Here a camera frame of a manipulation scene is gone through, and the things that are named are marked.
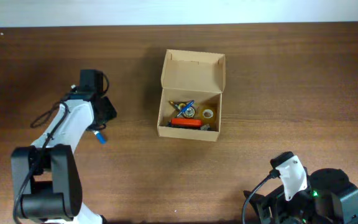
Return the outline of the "white blue marker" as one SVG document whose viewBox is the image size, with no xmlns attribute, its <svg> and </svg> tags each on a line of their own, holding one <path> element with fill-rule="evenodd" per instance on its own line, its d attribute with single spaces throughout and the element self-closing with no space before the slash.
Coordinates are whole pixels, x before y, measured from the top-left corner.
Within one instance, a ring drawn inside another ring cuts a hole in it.
<svg viewBox="0 0 358 224">
<path fill-rule="evenodd" d="M 99 141 L 100 144 L 105 144 L 106 140 L 100 131 L 93 131 L 96 139 Z"/>
</svg>

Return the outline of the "white blue staples box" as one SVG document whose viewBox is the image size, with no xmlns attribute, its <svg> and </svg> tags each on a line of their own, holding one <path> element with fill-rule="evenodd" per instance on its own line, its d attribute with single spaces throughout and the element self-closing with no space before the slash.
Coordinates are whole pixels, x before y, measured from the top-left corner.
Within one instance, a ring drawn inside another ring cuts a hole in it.
<svg viewBox="0 0 358 224">
<path fill-rule="evenodd" d="M 211 127 L 210 127 L 209 124 L 205 124 L 205 125 L 200 127 L 200 130 L 202 130 L 202 131 L 210 131 Z"/>
</svg>

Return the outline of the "brown cardboard box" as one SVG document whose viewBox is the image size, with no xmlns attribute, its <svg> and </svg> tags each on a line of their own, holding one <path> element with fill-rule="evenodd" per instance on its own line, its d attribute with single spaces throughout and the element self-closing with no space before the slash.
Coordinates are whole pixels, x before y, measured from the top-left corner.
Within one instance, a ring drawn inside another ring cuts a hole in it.
<svg viewBox="0 0 358 224">
<path fill-rule="evenodd" d="M 218 140 L 221 132 L 223 91 L 226 87 L 224 54 L 168 49 L 162 68 L 161 86 L 162 95 L 157 120 L 157 132 L 160 137 Z M 170 104 L 171 101 L 175 104 L 193 101 L 194 119 L 200 119 L 200 106 L 215 106 L 216 121 L 207 123 L 211 130 L 170 126 L 169 121 L 179 113 Z"/>
</svg>

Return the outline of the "orange stapler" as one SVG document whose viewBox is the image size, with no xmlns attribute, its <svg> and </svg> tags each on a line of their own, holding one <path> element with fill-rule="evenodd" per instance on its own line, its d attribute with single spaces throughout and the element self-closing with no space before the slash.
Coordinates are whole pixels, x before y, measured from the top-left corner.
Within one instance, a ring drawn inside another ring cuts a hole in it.
<svg viewBox="0 0 358 224">
<path fill-rule="evenodd" d="M 200 119 L 172 118 L 169 121 L 170 126 L 179 126 L 184 128 L 200 128 L 203 123 Z"/>
</svg>

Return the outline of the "yellow tape roll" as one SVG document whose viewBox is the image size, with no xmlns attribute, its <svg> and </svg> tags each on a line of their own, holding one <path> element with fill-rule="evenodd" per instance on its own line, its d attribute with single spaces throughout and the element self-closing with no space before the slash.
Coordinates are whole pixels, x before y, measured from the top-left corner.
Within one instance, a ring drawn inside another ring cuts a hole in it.
<svg viewBox="0 0 358 224">
<path fill-rule="evenodd" d="M 216 107 L 213 105 L 202 105 L 200 106 L 200 119 L 202 122 L 214 123 L 216 121 Z"/>
</svg>

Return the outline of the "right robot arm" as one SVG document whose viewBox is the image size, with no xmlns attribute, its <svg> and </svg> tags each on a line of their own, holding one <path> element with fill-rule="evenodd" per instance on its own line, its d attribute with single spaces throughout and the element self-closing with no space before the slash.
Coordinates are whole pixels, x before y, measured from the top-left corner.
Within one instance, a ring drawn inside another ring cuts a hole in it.
<svg viewBox="0 0 358 224">
<path fill-rule="evenodd" d="M 272 171 L 253 191 L 244 191 L 241 222 L 251 205 L 260 223 L 358 224 L 358 187 L 341 169 L 326 168 L 306 176 L 306 188 L 289 200 L 283 185 L 268 195 L 257 191 L 277 176 Z"/>
</svg>

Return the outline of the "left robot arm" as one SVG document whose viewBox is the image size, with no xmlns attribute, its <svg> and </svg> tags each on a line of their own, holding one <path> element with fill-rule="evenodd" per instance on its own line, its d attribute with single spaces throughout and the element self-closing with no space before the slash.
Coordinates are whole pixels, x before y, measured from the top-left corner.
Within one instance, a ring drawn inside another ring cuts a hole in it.
<svg viewBox="0 0 358 224">
<path fill-rule="evenodd" d="M 83 202 L 83 190 L 74 153 L 82 135 L 94 133 L 106 142 L 101 130 L 117 112 L 106 96 L 108 77 L 99 70 L 80 72 L 80 82 L 52 108 L 31 123 L 48 128 L 31 145 L 11 154 L 15 223 L 106 223 Z"/>
</svg>

